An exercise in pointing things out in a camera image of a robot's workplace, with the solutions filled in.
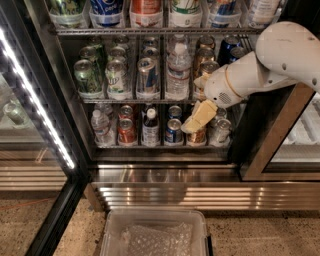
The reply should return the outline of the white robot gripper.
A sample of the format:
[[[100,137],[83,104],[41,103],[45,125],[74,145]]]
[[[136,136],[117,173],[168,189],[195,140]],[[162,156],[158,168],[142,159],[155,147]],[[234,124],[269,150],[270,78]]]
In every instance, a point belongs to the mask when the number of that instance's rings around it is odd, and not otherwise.
[[[238,60],[220,67],[211,75],[205,74],[194,80],[194,85],[204,89],[209,100],[196,102],[198,111],[194,116],[190,115],[181,126],[184,133],[191,134],[204,127],[216,116],[217,106],[228,108],[246,98],[246,67],[246,63]]]

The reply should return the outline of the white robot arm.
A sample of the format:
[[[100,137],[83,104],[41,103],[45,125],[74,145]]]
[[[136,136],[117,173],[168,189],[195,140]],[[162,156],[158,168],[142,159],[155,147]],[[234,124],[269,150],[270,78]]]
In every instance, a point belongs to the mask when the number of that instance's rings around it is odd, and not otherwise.
[[[216,116],[218,108],[297,82],[320,92],[320,40],[297,23],[272,24],[259,35],[253,51],[196,80],[206,100],[195,104],[181,129],[194,133]]]

